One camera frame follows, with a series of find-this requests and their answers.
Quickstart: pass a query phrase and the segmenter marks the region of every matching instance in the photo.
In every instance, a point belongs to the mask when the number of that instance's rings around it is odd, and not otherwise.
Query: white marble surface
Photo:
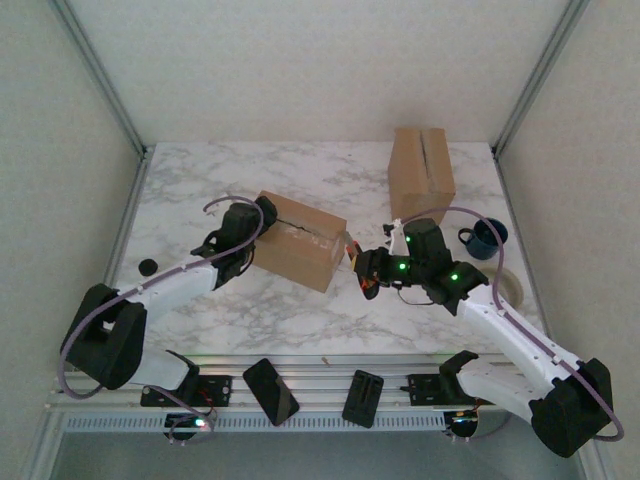
[[[346,218],[366,250],[384,242],[390,220],[386,168],[391,143],[161,143],[156,147],[126,248],[119,285],[141,280],[137,264],[153,258],[160,269],[180,261],[218,228],[226,206],[205,215],[213,198],[255,198],[262,189]],[[452,143],[457,186],[454,205],[507,225],[506,266],[522,281],[520,311],[537,327],[540,318],[524,262],[487,144]],[[448,213],[442,223],[454,259],[478,262],[457,240],[457,230],[475,219]],[[421,289],[403,290],[410,301],[428,301]],[[147,329],[147,342],[183,354],[407,354],[498,353],[443,307],[409,306],[395,290],[373,301],[360,293],[342,263],[326,294],[257,267],[222,289],[194,300]]]

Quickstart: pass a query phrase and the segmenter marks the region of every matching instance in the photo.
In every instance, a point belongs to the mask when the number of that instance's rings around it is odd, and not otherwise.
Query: white wall
[[[75,0],[145,142],[491,141],[566,0]]]
[[[3,1],[0,31],[0,477],[15,479],[136,159],[47,2]]]
[[[502,161],[551,330],[611,370],[640,470],[640,2],[591,2]]]

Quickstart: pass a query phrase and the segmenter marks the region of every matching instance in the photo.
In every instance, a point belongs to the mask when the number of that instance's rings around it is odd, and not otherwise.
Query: brown cardboard box
[[[398,128],[389,161],[391,218],[448,207],[456,194],[444,130]],[[445,212],[433,215],[440,224]]]
[[[344,255],[347,221],[275,193],[261,195],[276,206],[278,219],[256,240],[253,264],[326,292]]]

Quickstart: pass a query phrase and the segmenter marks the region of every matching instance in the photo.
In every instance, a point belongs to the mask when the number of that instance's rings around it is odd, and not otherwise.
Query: purple cable
[[[505,312],[504,318],[506,318],[511,325],[513,325],[518,331],[520,331],[520,333],[522,333],[525,337],[527,337],[536,347],[538,347],[540,350],[546,353],[550,358],[554,358],[555,353],[553,352],[553,350],[551,350],[544,343],[538,340],[538,338],[536,338],[535,335],[533,335],[531,332],[529,332],[529,330],[523,327],[520,324],[520,322],[518,322],[518,320],[516,320],[502,306],[502,302],[500,301],[500,295],[498,292],[498,284],[500,283],[500,276],[502,275],[502,269],[504,267],[504,244],[502,243],[502,238],[500,237],[500,234],[486,217],[483,217],[482,215],[480,215],[478,212],[474,210],[470,210],[464,207],[438,207],[438,208],[429,208],[415,215],[411,215],[410,217],[403,218],[401,221],[403,224],[407,224],[409,222],[412,222],[413,220],[416,220],[419,217],[431,215],[437,212],[449,212],[449,211],[467,213],[469,215],[476,217],[479,220],[482,220],[486,224],[486,226],[489,227],[489,230],[491,230],[491,233],[493,233],[493,236],[495,237],[496,242],[498,243],[498,250],[499,250],[498,268],[496,269],[496,276],[493,280],[493,285],[491,290],[493,295],[493,301],[496,304],[496,307],[498,307],[498,310],[503,310]],[[596,389],[593,388],[591,384],[587,382],[585,378],[582,375],[580,375],[574,368],[572,368],[567,362],[565,362],[564,360],[560,360],[559,364],[567,372],[569,372],[571,376],[573,376],[578,382],[580,382],[580,384],[585,388],[585,390],[587,390],[587,392],[589,392],[589,395],[591,395],[593,399],[598,403],[598,405],[600,405],[600,408],[602,408],[602,410],[604,410],[604,412],[609,416],[613,424],[616,426],[616,429],[618,430],[618,432],[613,436],[596,435],[594,438],[596,440],[600,440],[603,442],[618,442],[622,440],[622,438],[624,437],[624,428],[622,427],[622,423],[620,422],[616,414],[613,412],[611,407],[609,407],[607,402],[605,402],[602,396],[596,391]]]
[[[260,222],[258,222],[258,227],[256,228],[256,231],[253,232],[251,237],[249,237],[248,240],[242,242],[241,244],[239,244],[239,245],[237,245],[237,246],[235,246],[233,248],[230,248],[229,250],[225,250],[222,253],[215,254],[213,257],[203,258],[201,260],[197,260],[195,262],[191,262],[191,263],[187,264],[184,268],[182,266],[179,266],[179,267],[174,267],[171,270],[167,270],[166,272],[161,273],[157,277],[154,277],[154,278],[152,278],[150,280],[147,280],[146,282],[142,283],[140,286],[143,289],[144,288],[149,288],[152,285],[155,285],[156,283],[159,283],[159,282],[161,282],[163,280],[166,280],[167,278],[172,277],[173,275],[176,275],[176,274],[178,274],[180,272],[191,270],[192,268],[200,267],[202,265],[210,264],[211,262],[213,262],[215,260],[218,260],[219,258],[225,257],[227,255],[231,255],[232,253],[235,253],[238,250],[243,249],[247,245],[250,245],[256,238],[258,238],[258,235],[260,235],[260,232],[262,231],[262,227],[264,225],[264,213],[262,212],[262,209],[258,206],[258,204],[256,204],[252,200],[249,200],[248,198],[240,197],[238,195],[228,195],[226,197],[218,198],[217,200],[213,200],[212,202],[207,203],[203,207],[202,211],[206,212],[213,205],[216,205],[218,203],[225,202],[225,201],[228,201],[228,200],[232,200],[232,201],[236,200],[236,201],[248,203],[249,205],[252,205],[256,210],[258,210],[258,213],[260,213]],[[58,383],[60,383],[60,387],[62,388],[62,391],[64,393],[66,393],[67,395],[69,395],[71,398],[74,398],[76,400],[84,400],[86,398],[93,397],[96,393],[98,393],[102,389],[102,385],[98,385],[95,389],[91,390],[90,392],[78,393],[78,392],[76,392],[75,390],[73,390],[69,386],[69,384],[67,383],[67,378],[65,376],[64,364],[65,364],[65,361],[67,359],[67,356],[69,355],[69,351],[71,350],[72,345],[78,339],[78,337],[80,336],[82,331],[85,328],[87,328],[89,323],[91,323],[91,321],[94,318],[96,318],[98,315],[100,315],[105,310],[107,310],[107,309],[113,307],[114,305],[116,305],[117,303],[119,303],[119,302],[121,302],[121,301],[123,301],[123,300],[125,300],[125,299],[127,299],[127,298],[129,298],[129,297],[131,297],[133,295],[135,295],[136,293],[138,293],[138,287],[132,288],[131,290],[129,290],[127,292],[121,293],[116,298],[114,298],[112,300],[109,300],[108,302],[100,305],[98,308],[96,308],[91,313],[89,313],[86,317],[84,317],[82,319],[82,321],[78,324],[78,326],[75,328],[75,330],[71,333],[71,335],[69,335],[69,338],[65,342],[64,346],[62,347],[62,351],[60,352],[60,361],[58,362]],[[170,400],[174,401],[176,404],[180,405],[181,407],[186,408],[187,410],[189,410],[194,415],[202,418],[205,422],[207,422],[207,424],[211,428],[211,431],[213,431],[213,421],[208,416],[206,416],[206,415],[198,412],[194,408],[190,407],[185,402],[183,402],[182,400],[180,400],[177,397],[175,397],[175,395],[171,394],[171,392],[169,392],[168,390],[166,390],[166,389],[164,389],[162,387],[156,386],[156,385],[148,385],[148,386],[150,388],[153,388],[157,392],[163,394],[165,397],[167,397]],[[172,426],[171,432],[170,432],[170,436],[173,433],[173,429],[176,427],[176,425],[177,424],[174,423],[174,425]]]

